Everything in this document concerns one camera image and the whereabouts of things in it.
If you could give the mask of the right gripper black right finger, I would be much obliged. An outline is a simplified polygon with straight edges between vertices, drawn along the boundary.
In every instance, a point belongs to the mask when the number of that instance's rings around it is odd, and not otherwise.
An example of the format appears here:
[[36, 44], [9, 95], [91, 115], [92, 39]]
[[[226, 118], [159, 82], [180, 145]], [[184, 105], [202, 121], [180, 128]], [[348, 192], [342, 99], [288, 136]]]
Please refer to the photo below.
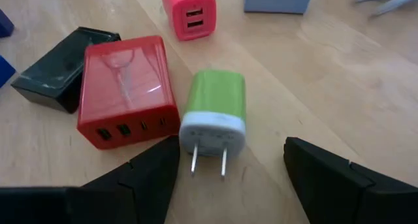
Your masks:
[[310, 224], [418, 224], [418, 187], [297, 137], [283, 150]]

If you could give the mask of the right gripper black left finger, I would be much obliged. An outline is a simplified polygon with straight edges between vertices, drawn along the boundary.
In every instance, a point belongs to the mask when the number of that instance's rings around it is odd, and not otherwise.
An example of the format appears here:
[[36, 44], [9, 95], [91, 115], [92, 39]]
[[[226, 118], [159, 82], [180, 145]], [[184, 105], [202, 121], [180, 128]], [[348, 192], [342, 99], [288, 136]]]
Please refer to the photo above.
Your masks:
[[169, 136], [123, 165], [69, 190], [68, 224], [164, 224], [180, 162]]

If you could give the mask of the red multiport USB charger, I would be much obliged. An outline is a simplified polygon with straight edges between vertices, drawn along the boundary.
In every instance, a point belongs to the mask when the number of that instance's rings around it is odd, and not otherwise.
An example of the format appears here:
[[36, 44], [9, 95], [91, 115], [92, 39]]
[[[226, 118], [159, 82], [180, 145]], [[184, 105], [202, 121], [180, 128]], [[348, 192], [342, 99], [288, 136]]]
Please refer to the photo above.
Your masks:
[[100, 150], [178, 133], [180, 115], [162, 37], [86, 48], [77, 129]]

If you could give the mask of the green and white plug charger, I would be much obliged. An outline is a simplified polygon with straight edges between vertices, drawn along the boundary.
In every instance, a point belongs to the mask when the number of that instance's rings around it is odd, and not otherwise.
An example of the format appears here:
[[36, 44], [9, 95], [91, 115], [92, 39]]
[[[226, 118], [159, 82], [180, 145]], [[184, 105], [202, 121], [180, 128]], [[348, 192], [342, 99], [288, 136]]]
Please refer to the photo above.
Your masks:
[[180, 145], [192, 155], [191, 174], [199, 156], [219, 157], [221, 177], [227, 160], [246, 144], [246, 81], [238, 72], [206, 69], [193, 76], [179, 130]]

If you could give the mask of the black charger block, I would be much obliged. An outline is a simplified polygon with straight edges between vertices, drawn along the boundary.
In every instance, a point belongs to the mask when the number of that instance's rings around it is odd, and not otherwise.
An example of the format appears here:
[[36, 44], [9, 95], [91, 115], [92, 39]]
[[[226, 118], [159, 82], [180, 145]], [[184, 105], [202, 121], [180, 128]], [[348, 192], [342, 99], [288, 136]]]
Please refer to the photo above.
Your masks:
[[78, 27], [22, 72], [11, 86], [32, 103], [72, 114], [79, 106], [86, 48], [120, 39], [118, 33]]

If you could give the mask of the bright blue charger block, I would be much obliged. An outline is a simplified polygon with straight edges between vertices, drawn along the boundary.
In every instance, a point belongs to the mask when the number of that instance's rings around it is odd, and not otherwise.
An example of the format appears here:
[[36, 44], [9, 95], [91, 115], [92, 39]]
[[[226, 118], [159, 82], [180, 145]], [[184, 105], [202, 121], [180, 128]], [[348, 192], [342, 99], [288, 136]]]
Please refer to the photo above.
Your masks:
[[15, 74], [16, 69], [0, 55], [0, 88]]

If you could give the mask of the pink dual USB charger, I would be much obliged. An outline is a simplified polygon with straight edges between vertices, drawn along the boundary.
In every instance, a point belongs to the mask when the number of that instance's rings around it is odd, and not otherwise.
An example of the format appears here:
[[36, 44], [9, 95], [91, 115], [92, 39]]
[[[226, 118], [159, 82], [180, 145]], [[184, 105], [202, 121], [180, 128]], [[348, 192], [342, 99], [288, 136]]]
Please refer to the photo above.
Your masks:
[[162, 3], [179, 40], [193, 40], [215, 31], [216, 0], [162, 0]]

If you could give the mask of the light blue charger block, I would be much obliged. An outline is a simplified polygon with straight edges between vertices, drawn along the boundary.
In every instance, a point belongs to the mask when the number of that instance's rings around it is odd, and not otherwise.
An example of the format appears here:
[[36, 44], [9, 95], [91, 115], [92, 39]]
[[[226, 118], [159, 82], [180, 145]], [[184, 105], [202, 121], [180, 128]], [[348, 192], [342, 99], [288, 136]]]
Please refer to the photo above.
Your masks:
[[244, 0], [244, 12], [304, 14], [310, 0]]

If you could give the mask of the dark navy narrow charger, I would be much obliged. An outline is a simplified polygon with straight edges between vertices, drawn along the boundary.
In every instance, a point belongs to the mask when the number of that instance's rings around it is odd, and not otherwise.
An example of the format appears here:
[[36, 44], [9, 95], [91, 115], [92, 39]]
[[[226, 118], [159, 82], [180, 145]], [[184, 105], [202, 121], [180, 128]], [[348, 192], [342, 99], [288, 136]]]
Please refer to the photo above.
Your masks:
[[14, 24], [9, 17], [0, 9], [0, 38], [9, 37], [14, 31]]

